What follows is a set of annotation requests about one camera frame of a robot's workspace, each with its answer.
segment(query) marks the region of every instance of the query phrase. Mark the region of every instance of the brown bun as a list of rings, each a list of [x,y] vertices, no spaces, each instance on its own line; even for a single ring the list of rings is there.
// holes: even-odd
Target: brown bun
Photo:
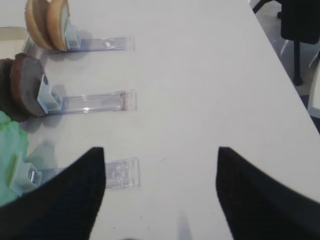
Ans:
[[[10,73],[13,99],[23,110],[36,117],[46,114],[37,101],[43,74],[45,70],[37,58],[24,53],[15,55]]]
[[[65,27],[69,17],[67,0],[52,0],[46,15],[46,28],[54,46],[60,51],[68,50],[65,39]]]
[[[25,6],[25,24],[33,41],[46,50],[55,49],[47,32],[47,0],[28,0]]]
[[[16,104],[11,93],[10,71],[13,64],[12,59],[0,59],[0,111],[7,114],[12,121],[19,123],[29,118]]]

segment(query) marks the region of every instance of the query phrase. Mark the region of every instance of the table surface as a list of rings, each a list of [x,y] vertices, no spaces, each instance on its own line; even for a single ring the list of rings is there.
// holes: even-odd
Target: table surface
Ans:
[[[0,25],[25,26],[25,1],[1,0]],[[135,51],[51,57],[63,95],[137,91],[138,110],[30,122],[29,153],[66,167],[93,146],[138,157],[141,187],[106,191],[91,239],[232,239],[218,202],[219,146],[320,200],[320,138],[247,0],[69,0],[82,38],[134,36]]]

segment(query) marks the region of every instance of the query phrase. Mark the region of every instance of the floor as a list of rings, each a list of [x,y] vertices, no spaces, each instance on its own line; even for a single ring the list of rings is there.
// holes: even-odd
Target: floor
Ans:
[[[251,0],[251,8],[253,8],[258,2],[259,0]],[[265,4],[256,14],[256,17],[272,44],[274,51],[282,62],[284,69],[292,79],[294,75],[294,43],[281,38],[281,20],[277,18],[278,12],[281,12],[281,5],[276,1],[272,1]],[[314,61],[310,67],[309,65],[319,50],[320,43],[316,45],[301,44],[301,76],[304,83],[301,86],[295,87],[300,96],[309,95],[310,93],[311,84],[318,62]]]

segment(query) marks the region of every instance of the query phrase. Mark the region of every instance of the green sponge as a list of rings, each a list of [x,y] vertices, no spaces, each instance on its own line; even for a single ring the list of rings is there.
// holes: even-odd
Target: green sponge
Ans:
[[[21,154],[25,161],[28,148],[27,133],[19,123],[0,111],[0,206],[14,201],[18,196],[10,188],[15,160]]]

